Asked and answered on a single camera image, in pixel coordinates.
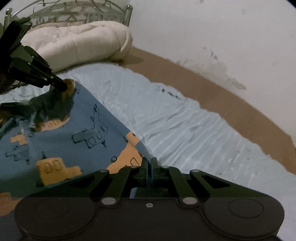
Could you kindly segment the rolled beige comforter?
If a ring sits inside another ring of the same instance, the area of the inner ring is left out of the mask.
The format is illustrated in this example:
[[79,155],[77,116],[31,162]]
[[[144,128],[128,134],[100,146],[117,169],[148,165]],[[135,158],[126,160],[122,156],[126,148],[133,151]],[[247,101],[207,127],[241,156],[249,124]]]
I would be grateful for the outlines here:
[[132,47],[130,28],[114,21],[84,24],[47,23],[27,32],[24,46],[33,48],[54,72],[102,60],[120,61]]

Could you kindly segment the brown mattress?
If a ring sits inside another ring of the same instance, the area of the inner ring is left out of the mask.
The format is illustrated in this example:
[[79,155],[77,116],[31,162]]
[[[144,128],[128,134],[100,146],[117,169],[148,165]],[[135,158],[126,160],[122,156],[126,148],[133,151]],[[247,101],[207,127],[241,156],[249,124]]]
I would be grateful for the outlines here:
[[170,60],[137,48],[132,48],[119,65],[151,82],[170,85],[197,100],[201,108],[220,114],[243,137],[295,173],[295,147],[291,137],[235,94]]

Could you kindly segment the light blue striped bedsheet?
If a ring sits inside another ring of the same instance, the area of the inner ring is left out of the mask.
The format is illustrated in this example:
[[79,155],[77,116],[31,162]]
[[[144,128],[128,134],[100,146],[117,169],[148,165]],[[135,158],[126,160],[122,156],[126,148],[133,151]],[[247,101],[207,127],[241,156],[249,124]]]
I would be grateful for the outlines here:
[[[295,240],[295,174],[219,114],[112,64],[82,65],[58,77],[67,89],[68,80],[79,82],[136,135],[151,155],[149,171],[121,201],[88,196],[87,179],[95,172],[21,198],[13,210],[18,240]],[[26,103],[51,89],[21,87],[1,104]],[[152,158],[231,187],[207,201],[180,201],[152,181]]]

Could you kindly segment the blue orange printed pants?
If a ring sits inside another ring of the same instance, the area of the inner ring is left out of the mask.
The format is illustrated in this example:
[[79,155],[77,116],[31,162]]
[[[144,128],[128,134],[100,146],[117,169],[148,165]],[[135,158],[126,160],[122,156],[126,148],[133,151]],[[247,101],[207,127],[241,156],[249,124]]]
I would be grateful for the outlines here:
[[151,157],[144,144],[79,82],[26,103],[1,104],[1,240],[18,240],[13,219],[30,194],[101,169],[116,173]]

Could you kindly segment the ornate metal headboard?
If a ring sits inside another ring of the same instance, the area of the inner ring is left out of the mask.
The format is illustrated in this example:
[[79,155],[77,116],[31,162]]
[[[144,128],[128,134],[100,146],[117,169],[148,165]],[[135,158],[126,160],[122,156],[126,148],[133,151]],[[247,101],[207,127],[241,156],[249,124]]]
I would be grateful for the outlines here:
[[11,1],[4,8],[3,29],[17,19],[31,19],[32,28],[47,23],[114,21],[130,25],[133,6],[114,1]]

